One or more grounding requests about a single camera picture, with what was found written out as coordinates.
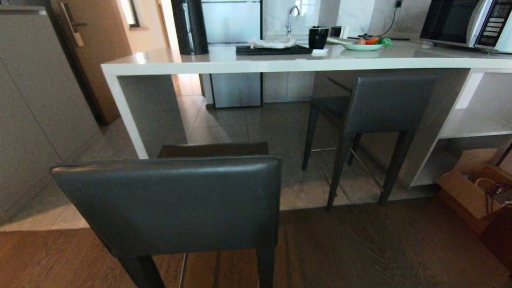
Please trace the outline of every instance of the carrot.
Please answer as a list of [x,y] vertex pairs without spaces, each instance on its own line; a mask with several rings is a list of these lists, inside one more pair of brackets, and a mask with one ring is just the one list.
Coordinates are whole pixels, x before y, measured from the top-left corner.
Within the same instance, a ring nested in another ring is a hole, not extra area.
[[380,39],[380,37],[374,37],[374,38],[371,38],[371,39],[367,39],[367,40],[366,40],[366,45],[373,45],[373,44],[375,44],[375,42],[377,42],[379,39]]

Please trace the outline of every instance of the wooden floor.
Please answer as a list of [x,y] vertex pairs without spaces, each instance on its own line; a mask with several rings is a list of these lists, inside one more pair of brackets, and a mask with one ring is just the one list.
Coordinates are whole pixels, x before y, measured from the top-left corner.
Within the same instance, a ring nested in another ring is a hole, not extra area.
[[[182,255],[155,261],[166,286],[177,287]],[[0,286],[134,287],[89,229],[0,233]],[[283,212],[274,286],[512,285],[478,236],[438,198],[425,198]],[[190,254],[185,287],[256,288],[255,252]]]

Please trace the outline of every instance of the microwave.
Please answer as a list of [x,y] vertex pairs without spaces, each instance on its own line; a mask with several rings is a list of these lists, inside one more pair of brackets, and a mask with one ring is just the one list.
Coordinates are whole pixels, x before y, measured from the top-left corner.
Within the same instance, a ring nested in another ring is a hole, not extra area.
[[432,0],[420,39],[512,53],[512,0]]

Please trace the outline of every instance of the gray leather bar stool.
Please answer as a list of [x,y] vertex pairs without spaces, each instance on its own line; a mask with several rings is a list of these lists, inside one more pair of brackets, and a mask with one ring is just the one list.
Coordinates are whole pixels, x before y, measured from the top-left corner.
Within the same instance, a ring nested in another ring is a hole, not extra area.
[[272,287],[281,161],[267,143],[160,154],[178,158],[62,164],[51,173],[137,287],[164,287],[152,255],[238,249],[256,249],[259,286]]
[[[362,133],[395,132],[399,136],[381,187],[379,204],[385,204],[398,177],[436,83],[435,74],[362,74],[356,77],[350,97],[321,97],[311,102],[302,169],[308,165],[318,112],[339,128],[327,211],[332,209],[346,156],[357,150]],[[331,82],[347,89],[333,79]]]

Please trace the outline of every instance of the green plate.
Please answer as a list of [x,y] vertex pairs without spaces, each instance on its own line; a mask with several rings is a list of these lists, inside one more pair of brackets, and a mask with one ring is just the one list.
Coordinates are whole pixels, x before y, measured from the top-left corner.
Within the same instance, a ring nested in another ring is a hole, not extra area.
[[348,50],[374,51],[374,50],[379,50],[382,47],[382,44],[379,44],[379,45],[343,44],[343,47],[345,47],[345,49],[348,49]]

